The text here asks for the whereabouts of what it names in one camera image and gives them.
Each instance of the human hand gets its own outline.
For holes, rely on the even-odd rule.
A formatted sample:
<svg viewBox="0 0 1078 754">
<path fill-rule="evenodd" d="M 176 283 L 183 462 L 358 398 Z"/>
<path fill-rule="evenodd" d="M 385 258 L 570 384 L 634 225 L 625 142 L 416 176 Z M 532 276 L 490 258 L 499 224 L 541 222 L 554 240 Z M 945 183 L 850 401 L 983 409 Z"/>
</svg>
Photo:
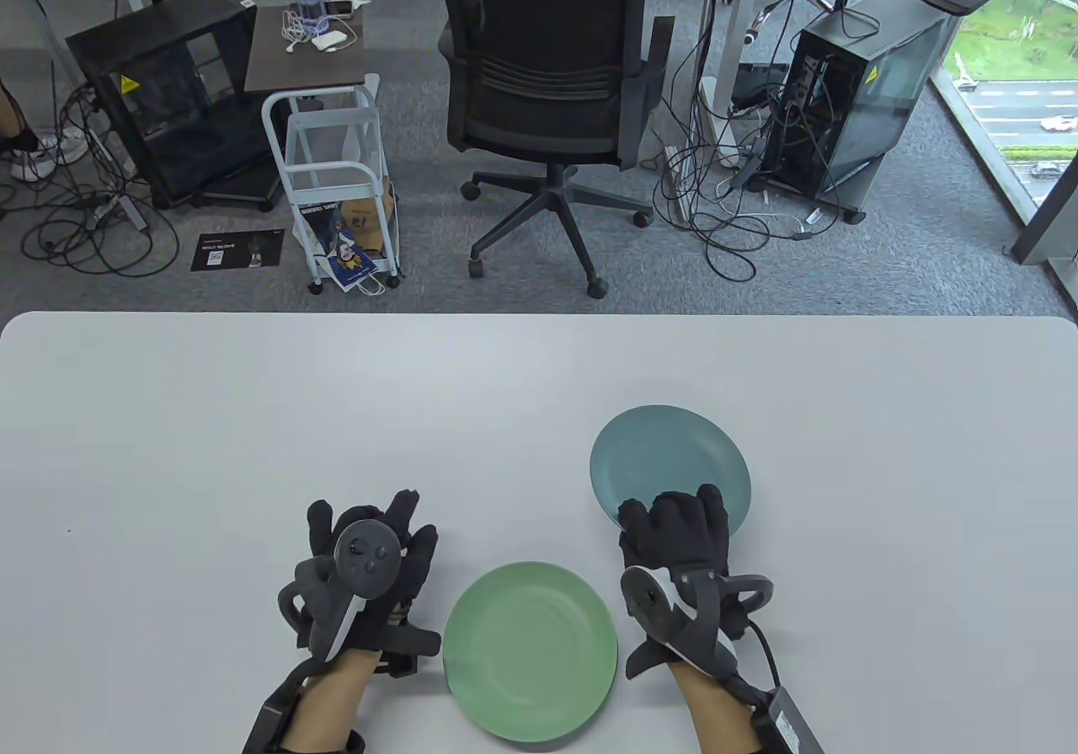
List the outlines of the human hand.
<svg viewBox="0 0 1078 754">
<path fill-rule="evenodd" d="M 441 647 L 441 636 L 409 625 L 407 614 L 412 602 L 430 573 L 431 558 L 438 544 L 438 531 L 431 524 L 410 534 L 409 524 L 415 512 L 419 495 L 414 490 L 402 490 L 383 512 L 374 506 L 351 507 L 333 523 L 333 509 L 324 501 L 317 501 L 307 509 L 310 551 L 315 556 L 296 567 L 298 582 L 308 585 L 302 611 L 296 612 L 292 600 L 300 593 L 296 584 L 280 594 L 281 611 L 286 619 L 296 630 L 299 647 L 310 645 L 310 632 L 316 622 L 324 625 L 333 612 L 324 602 L 332 600 L 330 578 L 335 571 L 334 549 L 342 533 L 356 521 L 375 520 L 386 524 L 400 541 L 403 556 L 400 570 L 389 589 L 365 603 L 355 615 L 342 648 L 383 652 L 384 667 L 379 672 L 389 672 L 395 677 L 409 675 L 416 670 L 417 656 L 437 655 Z"/>
<path fill-rule="evenodd" d="M 710 571 L 725 578 L 730 575 L 730 519 L 722 494 L 714 484 L 703 484 L 696 495 L 667 492 L 659 495 L 651 509 L 630 499 L 618 509 L 622 526 L 618 544 L 625 567 L 666 568 L 674 581 L 689 572 Z M 748 627 L 748 612 L 762 604 L 754 598 L 742 603 L 737 592 L 720 600 L 719 628 L 730 639 L 741 639 Z M 687 600 L 693 604 L 691 595 Z M 648 639 L 626 661 L 626 675 L 634 677 L 660 663 L 680 661 L 663 644 Z"/>
</svg>

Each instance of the teal plate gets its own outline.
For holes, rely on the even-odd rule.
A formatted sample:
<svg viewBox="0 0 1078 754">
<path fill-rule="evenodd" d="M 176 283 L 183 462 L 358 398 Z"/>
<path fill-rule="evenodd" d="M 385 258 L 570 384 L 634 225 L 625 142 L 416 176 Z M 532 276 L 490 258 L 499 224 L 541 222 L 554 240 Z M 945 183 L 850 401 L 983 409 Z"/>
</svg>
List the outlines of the teal plate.
<svg viewBox="0 0 1078 754">
<path fill-rule="evenodd" d="M 442 646 L 457 705 L 492 735 L 558 740 L 606 700 L 618 634 L 584 580 L 550 563 L 512 563 L 475 580 L 457 601 Z"/>
<path fill-rule="evenodd" d="M 752 497 L 748 466 L 715 423 L 676 406 L 639 406 L 606 424 L 592 447 L 592 489 L 612 522 L 618 507 L 636 498 L 651 507 L 667 491 L 695 494 L 715 484 L 733 534 Z"/>
</svg>

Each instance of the road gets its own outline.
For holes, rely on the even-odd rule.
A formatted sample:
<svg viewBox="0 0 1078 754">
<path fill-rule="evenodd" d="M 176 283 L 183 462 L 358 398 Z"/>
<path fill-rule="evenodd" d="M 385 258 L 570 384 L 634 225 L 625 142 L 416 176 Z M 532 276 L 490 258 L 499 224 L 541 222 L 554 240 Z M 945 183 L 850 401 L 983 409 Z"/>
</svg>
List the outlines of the road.
<svg viewBox="0 0 1078 754">
<path fill-rule="evenodd" d="M 1049 133 L 1040 127 L 1042 119 L 1078 114 L 1078 80 L 981 83 L 963 97 L 992 140 L 1001 147 L 1078 147 L 1078 131 Z"/>
<path fill-rule="evenodd" d="M 1022 186 L 1028 191 L 1032 198 L 1038 201 L 1044 198 L 1049 192 L 1052 191 L 1052 187 L 1055 186 L 1058 178 L 1035 178 L 1029 175 L 1029 169 L 1033 167 L 1034 162 L 1011 162 L 1011 169 L 1013 169 L 1014 175 L 1021 181 Z"/>
</svg>

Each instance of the black mesh chair back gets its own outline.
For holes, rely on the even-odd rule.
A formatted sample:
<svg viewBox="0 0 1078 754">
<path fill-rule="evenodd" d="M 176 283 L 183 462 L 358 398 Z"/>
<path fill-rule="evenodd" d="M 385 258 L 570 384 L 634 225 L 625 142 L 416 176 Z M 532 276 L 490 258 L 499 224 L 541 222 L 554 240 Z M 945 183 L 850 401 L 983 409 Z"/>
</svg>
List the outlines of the black mesh chair back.
<svg viewBox="0 0 1078 754">
<path fill-rule="evenodd" d="M 644 0 L 445 2 L 452 49 L 467 71 L 456 79 L 468 88 L 451 101 L 451 145 L 622 164 L 622 84 L 640 71 Z M 639 124 L 639 112 L 632 119 Z"/>
</svg>

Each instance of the grass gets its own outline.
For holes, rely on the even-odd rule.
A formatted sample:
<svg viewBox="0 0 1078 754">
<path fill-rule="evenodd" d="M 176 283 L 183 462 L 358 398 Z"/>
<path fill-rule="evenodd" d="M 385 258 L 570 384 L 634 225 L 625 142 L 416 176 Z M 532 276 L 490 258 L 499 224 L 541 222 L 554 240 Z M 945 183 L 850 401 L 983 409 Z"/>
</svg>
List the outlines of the grass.
<svg viewBox="0 0 1078 754">
<path fill-rule="evenodd" d="M 1001 147 L 999 152 L 1009 161 L 1069 161 L 1078 153 L 1078 148 L 1068 147 Z"/>
<path fill-rule="evenodd" d="M 1055 2 L 1038 10 L 1040 0 L 992 0 L 963 22 L 944 66 L 957 78 L 955 52 L 975 80 L 1078 80 L 1078 12 Z M 1020 39 L 1025 18 L 1036 33 Z"/>
</svg>

